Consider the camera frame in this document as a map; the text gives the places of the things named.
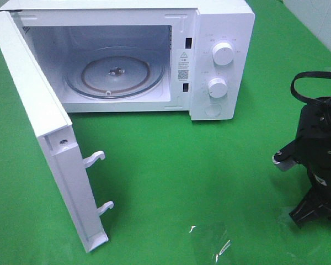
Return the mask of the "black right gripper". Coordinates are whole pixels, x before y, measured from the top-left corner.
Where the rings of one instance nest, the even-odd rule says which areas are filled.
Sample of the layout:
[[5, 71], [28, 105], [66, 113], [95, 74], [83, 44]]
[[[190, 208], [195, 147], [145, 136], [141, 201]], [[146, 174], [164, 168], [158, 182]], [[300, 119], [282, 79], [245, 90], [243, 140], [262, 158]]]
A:
[[296, 133], [294, 158], [308, 169], [313, 186], [289, 213], [299, 228], [319, 218], [331, 221], [331, 97], [322, 99], [323, 108], [302, 108]]

